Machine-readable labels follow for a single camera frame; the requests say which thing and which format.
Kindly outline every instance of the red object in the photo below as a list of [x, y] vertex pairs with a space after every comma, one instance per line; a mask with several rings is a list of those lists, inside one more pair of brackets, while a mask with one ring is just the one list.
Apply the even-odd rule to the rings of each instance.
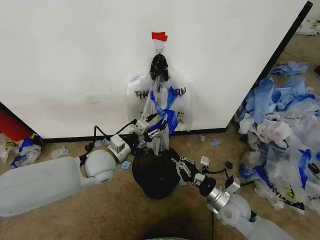
[[15, 142], [33, 134], [33, 131], [25, 123], [3, 107], [0, 107], [0, 132]]
[[162, 32], [152, 32], [151, 33], [152, 39], [157, 39], [163, 42], [166, 42], [168, 39], [168, 36], [166, 35], [165, 31]]

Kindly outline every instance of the pile of plastic bags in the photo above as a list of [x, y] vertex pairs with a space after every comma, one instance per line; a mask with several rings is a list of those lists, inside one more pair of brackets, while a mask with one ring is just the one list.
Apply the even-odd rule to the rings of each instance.
[[41, 146], [35, 144], [34, 137], [35, 134], [19, 142], [13, 142], [0, 133], [0, 159], [3, 164], [7, 162], [10, 151], [17, 155], [11, 163], [12, 168], [34, 164], [41, 154]]
[[320, 102], [305, 79], [283, 86], [263, 79], [245, 98], [236, 121], [253, 151], [242, 157], [240, 173], [276, 210], [309, 207], [320, 214]]

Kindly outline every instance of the black baseboard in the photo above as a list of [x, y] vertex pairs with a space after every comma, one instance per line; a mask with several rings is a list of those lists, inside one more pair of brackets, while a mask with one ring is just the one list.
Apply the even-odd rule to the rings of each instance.
[[273, 66], [276, 64], [278, 58], [282, 54], [282, 52], [285, 50], [286, 46], [292, 39], [292, 37], [295, 35], [296, 31], [298, 30], [301, 23], [306, 18], [307, 14], [309, 13], [310, 9], [312, 8], [314, 4], [310, 1], [307, 1], [304, 5], [303, 9], [299, 13], [299, 15], [296, 17], [295, 21], [293, 22], [292, 26], [290, 27], [289, 31], [284, 36], [283, 40], [280, 42], [279, 46], [274, 51], [273, 55], [271, 56], [270, 60], [265, 65], [264, 69], [262, 70], [261, 74], [257, 78], [255, 84], [253, 87], [255, 87], [259, 82], [266, 78]]
[[[181, 135], [197, 135], [197, 134], [221, 134], [225, 133], [226, 128], [212, 128], [212, 129], [200, 129], [200, 130], [190, 130], [190, 131], [175, 131], [173, 136], [181, 136]], [[79, 136], [79, 137], [58, 137], [58, 138], [44, 138], [43, 142], [45, 144], [52, 143], [73, 143], [73, 142], [89, 142], [102, 140], [105, 136]]]

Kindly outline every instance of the silver cylinder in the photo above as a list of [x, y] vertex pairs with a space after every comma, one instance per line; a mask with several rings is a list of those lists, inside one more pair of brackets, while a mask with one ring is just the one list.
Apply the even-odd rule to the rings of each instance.
[[227, 193], [220, 185], [216, 184], [206, 198], [215, 209], [219, 210], [228, 203], [230, 194]]

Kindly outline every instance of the black cable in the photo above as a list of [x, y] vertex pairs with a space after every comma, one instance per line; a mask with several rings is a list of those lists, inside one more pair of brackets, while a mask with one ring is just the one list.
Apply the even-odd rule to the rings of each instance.
[[215, 215], [211, 212], [211, 240], [214, 240], [214, 232], [215, 232]]
[[128, 126], [131, 125], [131, 124], [134, 124], [135, 122], [136, 122], [136, 121], [133, 120], [133, 121], [127, 123], [125, 126], [123, 126], [123, 127], [122, 127], [119, 131], [117, 131], [115, 134], [121, 133], [123, 129], [125, 129], [126, 127], [128, 127]]
[[247, 181], [247, 182], [241, 183], [240, 186], [242, 187], [242, 186], [246, 186], [254, 183], [255, 183], [254, 181]]
[[[131, 124], [136, 124], [136, 122], [137, 122], [137, 120], [132, 120], [131, 122], [129, 122], [129, 123], [127, 123], [125, 126], [123, 126], [123, 127], [122, 127], [119, 131], [117, 131], [115, 134], [119, 134], [119, 133], [122, 132], [122, 130], [124, 130], [126, 127], [128, 127], [128, 126], [131, 125]], [[109, 140], [109, 141], [110, 141], [111, 136], [113, 136], [113, 135], [107, 135], [107, 134], [105, 134], [105, 133], [100, 129], [100, 127], [98, 127], [97, 125], [95, 125], [95, 126], [94, 126], [94, 131], [93, 131], [93, 140], [92, 140], [92, 142], [90, 142], [89, 144], [87, 144], [87, 145], [84, 147], [84, 149], [86, 150], [86, 154], [85, 154], [85, 155], [87, 155], [88, 153], [90, 153], [90, 152], [92, 151], [92, 149], [94, 149], [94, 147], [95, 147], [95, 140], [96, 140], [96, 137], [97, 137], [97, 129], [98, 129], [99, 132], [102, 133], [102, 134], [105, 136], [105, 138], [106, 138], [107, 140]]]
[[221, 174], [221, 173], [225, 173], [226, 178], [229, 179], [229, 175], [228, 175], [228, 172], [227, 172], [226, 168], [224, 168], [224, 169], [222, 169], [220, 171], [209, 171], [209, 170], [206, 170], [205, 173], [206, 174]]

